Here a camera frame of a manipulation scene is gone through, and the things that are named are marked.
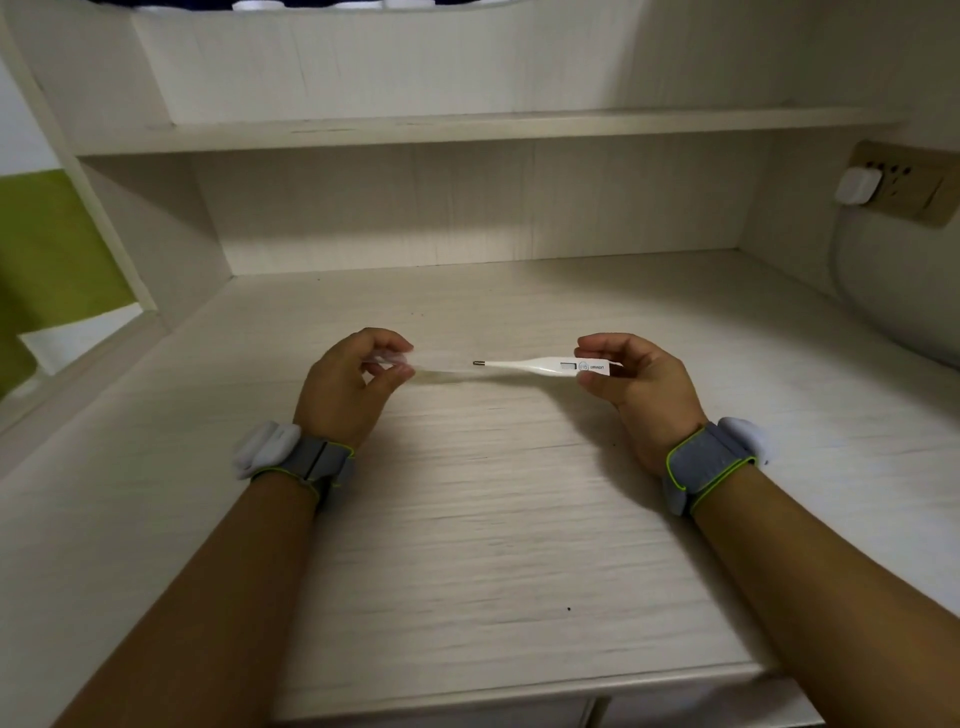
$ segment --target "white desk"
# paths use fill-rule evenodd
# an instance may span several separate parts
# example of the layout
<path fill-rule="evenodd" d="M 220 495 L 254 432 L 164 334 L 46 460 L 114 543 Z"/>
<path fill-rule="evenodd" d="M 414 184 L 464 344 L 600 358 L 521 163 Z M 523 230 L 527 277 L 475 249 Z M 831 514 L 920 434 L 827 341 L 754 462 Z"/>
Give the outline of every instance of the white desk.
<path fill-rule="evenodd" d="M 364 325 L 474 358 L 633 330 L 784 488 L 960 609 L 960 377 L 739 253 L 235 279 L 0 486 L 0 723 L 48 724 L 227 511 L 230 445 Z M 774 667 L 610 408 L 569 380 L 423 375 L 325 514 L 280 718 L 597 694 Z"/>

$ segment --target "hand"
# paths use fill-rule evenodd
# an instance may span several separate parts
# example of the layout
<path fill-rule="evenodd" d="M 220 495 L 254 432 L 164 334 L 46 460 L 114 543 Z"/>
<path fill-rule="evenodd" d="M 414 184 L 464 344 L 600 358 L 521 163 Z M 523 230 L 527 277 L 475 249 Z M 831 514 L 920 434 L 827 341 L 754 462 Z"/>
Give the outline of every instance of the hand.
<path fill-rule="evenodd" d="M 357 449 L 370 436 L 390 395 L 411 376 L 413 367 L 384 369 L 364 363 L 373 350 L 408 352 L 413 344 L 395 331 L 364 328 L 334 345 L 306 376 L 294 425 L 304 435 Z M 363 373 L 373 375 L 368 384 Z"/>
<path fill-rule="evenodd" d="M 577 381 L 616 407 L 640 465 L 663 476 L 670 450 L 707 423 L 684 363 L 631 333 L 594 333 L 577 343 L 575 356 L 623 365 L 614 376 L 581 372 Z"/>

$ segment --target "green panel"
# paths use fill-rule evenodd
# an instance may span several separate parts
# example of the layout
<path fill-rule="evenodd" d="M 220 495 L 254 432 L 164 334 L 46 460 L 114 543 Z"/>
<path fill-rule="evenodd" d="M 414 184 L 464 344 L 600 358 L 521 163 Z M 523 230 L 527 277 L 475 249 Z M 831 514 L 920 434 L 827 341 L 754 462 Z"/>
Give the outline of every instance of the green panel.
<path fill-rule="evenodd" d="M 0 331 L 16 333 L 136 301 L 60 169 L 0 178 L 0 289 Z"/>
<path fill-rule="evenodd" d="M 20 340 L 0 328 L 0 399 L 36 372 L 36 361 Z"/>

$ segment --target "gray wrist strap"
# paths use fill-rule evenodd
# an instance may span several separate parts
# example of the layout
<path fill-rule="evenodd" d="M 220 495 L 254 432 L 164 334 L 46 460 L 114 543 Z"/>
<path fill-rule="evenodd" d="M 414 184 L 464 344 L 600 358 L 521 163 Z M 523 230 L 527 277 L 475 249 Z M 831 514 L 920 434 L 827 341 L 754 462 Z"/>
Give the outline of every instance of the gray wrist strap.
<path fill-rule="evenodd" d="M 714 423 L 707 423 L 667 455 L 663 476 L 667 508 L 674 515 L 688 516 L 699 497 L 705 496 L 737 468 L 755 461 L 727 432 Z"/>
<path fill-rule="evenodd" d="M 355 463 L 353 450 L 346 445 L 302 437 L 282 462 L 254 473 L 253 477 L 270 471 L 292 475 L 316 493 L 319 511 L 334 487 L 349 483 Z"/>

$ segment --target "electrical outlet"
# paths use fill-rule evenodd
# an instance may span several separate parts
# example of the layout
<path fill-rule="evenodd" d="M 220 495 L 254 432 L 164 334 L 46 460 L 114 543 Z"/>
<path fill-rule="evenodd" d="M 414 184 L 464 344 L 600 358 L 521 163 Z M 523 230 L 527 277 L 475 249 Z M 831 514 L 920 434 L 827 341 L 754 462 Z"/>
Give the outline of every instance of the electrical outlet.
<path fill-rule="evenodd" d="M 942 228 L 960 207 L 960 154 L 861 141 L 850 165 L 878 169 L 880 186 L 864 207 Z"/>

